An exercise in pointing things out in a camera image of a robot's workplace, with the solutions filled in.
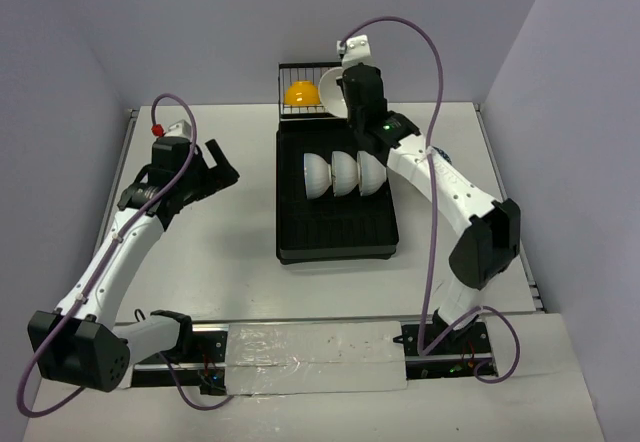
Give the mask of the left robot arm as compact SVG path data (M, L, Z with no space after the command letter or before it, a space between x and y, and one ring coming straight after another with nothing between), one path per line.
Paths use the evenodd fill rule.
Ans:
M80 281L54 311L38 311L28 323L43 378L110 392L128 367L156 353L176 361L193 353L188 315L156 310L127 329L114 326L138 269L174 217L238 181L217 141L205 148L213 167L187 138L165 136L153 143L150 163L121 194L112 227Z

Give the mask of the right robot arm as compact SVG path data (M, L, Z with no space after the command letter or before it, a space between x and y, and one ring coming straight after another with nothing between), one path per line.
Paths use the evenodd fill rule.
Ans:
M443 217L458 237L448 258L453 280L433 314L437 347L455 353L485 309L485 288L520 254L521 209L468 181L412 121L390 110L378 68L363 63L347 68L339 85L363 158L376 159L410 182L431 202L432 216Z

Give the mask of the white bowl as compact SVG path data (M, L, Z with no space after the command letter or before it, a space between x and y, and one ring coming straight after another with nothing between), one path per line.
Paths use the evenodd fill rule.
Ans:
M305 194L308 200L321 197L331 186L331 166L314 153L303 155Z
M334 151L331 157L332 190L335 197L351 193L359 185L359 166L348 153Z
M362 197L377 192L387 179L386 167L366 151L357 153L358 188Z

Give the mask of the orange bowl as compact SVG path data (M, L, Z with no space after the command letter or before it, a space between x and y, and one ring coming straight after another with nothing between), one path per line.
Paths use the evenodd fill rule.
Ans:
M347 106L340 85L342 74L341 67L330 68L322 75L318 84L321 104L329 114L338 118L347 117Z

